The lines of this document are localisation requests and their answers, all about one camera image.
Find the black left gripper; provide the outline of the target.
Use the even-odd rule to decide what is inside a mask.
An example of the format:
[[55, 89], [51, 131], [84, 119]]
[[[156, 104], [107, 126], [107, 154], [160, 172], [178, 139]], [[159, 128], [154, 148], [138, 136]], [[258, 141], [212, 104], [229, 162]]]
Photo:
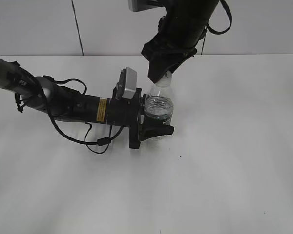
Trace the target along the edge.
[[116, 99], [117, 88], [113, 89], [112, 98], [107, 105], [107, 124], [119, 126], [119, 130], [110, 140], [116, 139], [123, 128], [129, 128], [129, 148], [139, 149], [140, 141], [145, 141], [154, 137], [172, 135], [174, 127], [170, 125], [148, 125], [140, 127], [140, 115], [142, 107], [145, 106], [148, 94], [141, 94], [142, 89], [136, 88], [136, 92], [131, 100], [120, 98]]

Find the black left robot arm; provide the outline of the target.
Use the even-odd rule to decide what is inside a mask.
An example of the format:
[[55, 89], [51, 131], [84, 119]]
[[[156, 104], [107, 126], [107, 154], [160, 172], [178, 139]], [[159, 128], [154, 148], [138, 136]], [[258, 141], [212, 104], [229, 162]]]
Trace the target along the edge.
[[[169, 125], [167, 118], [152, 119], [147, 114], [147, 96], [137, 88], [137, 73], [131, 68], [121, 71], [112, 98], [91, 96], [66, 87], [71, 81], [35, 77], [16, 61], [0, 58], [0, 88], [14, 93], [17, 110], [22, 113], [24, 107], [29, 107], [48, 114], [56, 131], [72, 142], [105, 146], [117, 138], [123, 128], [129, 128], [129, 147], [139, 149], [141, 141], [173, 134], [174, 127]], [[57, 125], [58, 121], [107, 124], [118, 126], [119, 130], [115, 135], [88, 142], [66, 135]]]

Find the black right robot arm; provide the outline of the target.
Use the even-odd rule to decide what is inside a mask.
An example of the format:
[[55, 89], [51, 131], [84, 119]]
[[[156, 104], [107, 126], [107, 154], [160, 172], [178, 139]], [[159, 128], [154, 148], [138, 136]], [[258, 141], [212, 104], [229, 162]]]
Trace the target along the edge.
[[157, 83], [174, 73], [197, 53], [197, 43], [211, 18], [217, 0], [160, 0], [166, 15], [159, 20], [158, 33], [142, 49], [149, 61], [148, 78]]

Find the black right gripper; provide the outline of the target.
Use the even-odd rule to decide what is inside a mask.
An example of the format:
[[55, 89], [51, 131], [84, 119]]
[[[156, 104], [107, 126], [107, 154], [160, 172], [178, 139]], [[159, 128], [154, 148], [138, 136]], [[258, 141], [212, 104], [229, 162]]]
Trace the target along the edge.
[[148, 78], [157, 83], [167, 72], [173, 74], [197, 49], [178, 46], [158, 33], [143, 46], [141, 53], [149, 61]]

